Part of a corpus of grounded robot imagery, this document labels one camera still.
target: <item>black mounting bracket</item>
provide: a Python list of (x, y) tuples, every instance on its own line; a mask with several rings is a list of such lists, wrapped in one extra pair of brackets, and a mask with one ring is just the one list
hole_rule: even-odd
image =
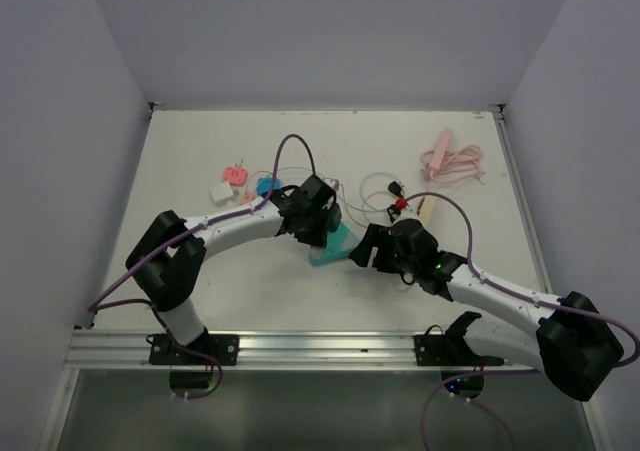
[(439, 354), (431, 349), (433, 340), (442, 340), (444, 335), (417, 334), (413, 337), (413, 351), (416, 354), (416, 365), (418, 366), (502, 366), (504, 359), (494, 356), (477, 356), (475, 354), (465, 354), (453, 357), (448, 354)]
[[(151, 345), (149, 364), (155, 366), (191, 366), (208, 364), (200, 358), (183, 353), (166, 334), (147, 336)], [(222, 366), (235, 366), (238, 360), (240, 337), (237, 334), (209, 334), (205, 340), (206, 348)]]
[(431, 326), (424, 334), (413, 337), (413, 350), (418, 366), (502, 366), (504, 359), (494, 356), (478, 356), (464, 341), (467, 328), (480, 313), (466, 311), (456, 319), (446, 332), (430, 334)]

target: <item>pink cable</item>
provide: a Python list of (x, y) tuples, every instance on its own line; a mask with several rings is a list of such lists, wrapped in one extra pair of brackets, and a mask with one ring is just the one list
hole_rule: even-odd
[[(471, 177), (479, 179), (480, 176), (484, 174), (484, 170), (480, 166), (480, 158), (482, 157), (482, 148), (480, 148), (480, 146), (472, 144), (458, 151), (446, 151), (438, 169), (429, 169), (434, 154), (435, 149), (431, 149), (425, 151), (420, 156), (420, 162), (425, 166), (424, 177), (427, 180), (443, 184), (452, 184)], [(439, 178), (439, 176), (445, 176), (447, 174), (460, 173), (464, 173), (465, 175), (450, 180)]]

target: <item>teal object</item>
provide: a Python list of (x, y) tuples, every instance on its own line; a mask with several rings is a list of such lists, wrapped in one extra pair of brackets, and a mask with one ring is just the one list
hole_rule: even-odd
[(326, 248), (309, 252), (309, 263), (311, 263), (311, 266), (322, 266), (339, 259), (346, 259), (359, 242), (360, 240), (349, 228), (343, 222), (340, 222), (338, 229), (328, 234)]
[[(271, 186), (271, 178), (260, 178), (256, 186), (256, 194), (258, 196), (262, 196), (264, 193), (269, 191), (269, 186)], [(276, 178), (276, 184), (273, 185), (273, 189), (280, 189), (281, 187), (282, 181)]]

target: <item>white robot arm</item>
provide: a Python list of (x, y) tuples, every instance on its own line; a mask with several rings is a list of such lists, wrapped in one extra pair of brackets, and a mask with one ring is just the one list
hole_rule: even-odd
[(327, 235), (340, 224), (335, 190), (316, 175), (301, 186), (274, 190), (269, 200), (257, 198), (238, 209), (244, 215), (221, 220), (218, 215), (179, 218), (165, 211), (151, 224), (126, 261), (131, 269), (171, 238), (198, 224), (203, 229), (177, 243), (173, 253), (163, 252), (142, 266), (133, 278), (153, 303), (175, 340), (194, 351), (206, 351), (208, 331), (193, 307), (190, 295), (204, 261), (229, 248), (260, 238), (291, 234), (299, 242), (325, 247)]
[[(479, 270), (463, 256), (441, 251), (404, 199), (389, 208), (392, 225), (369, 225), (349, 256), (358, 266), (395, 273), (407, 284), (448, 301), (477, 308), (467, 312), (443, 334), (417, 336), (416, 349), (448, 365), (479, 363), (499, 357), (544, 372), (568, 396), (587, 401), (623, 349), (608, 325), (580, 312), (597, 313), (585, 296), (560, 297), (528, 290)], [(496, 290), (508, 288), (524, 299)], [(546, 307), (573, 308), (567, 313)]]

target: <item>white cable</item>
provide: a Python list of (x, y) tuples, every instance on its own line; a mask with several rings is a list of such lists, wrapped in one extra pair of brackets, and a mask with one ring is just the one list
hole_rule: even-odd
[(364, 177), (364, 179), (360, 182), (360, 189), (358, 190), (359, 194), (360, 194), (360, 199), (362, 200), (362, 202), (364, 204), (366, 204), (367, 206), (369, 206), (372, 210), (377, 211), (377, 212), (386, 212), (386, 209), (378, 209), (378, 208), (374, 208), (373, 206), (371, 206), (368, 202), (367, 202), (367, 198), (364, 195), (364, 185), (367, 183), (367, 181), (369, 181), (371, 178), (391, 178), (392, 181), (397, 181), (398, 183), (400, 183), (400, 178), (398, 178), (396, 175), (391, 174), (391, 173), (387, 173), (385, 171), (378, 171), (375, 173), (371, 173), (367, 176)]

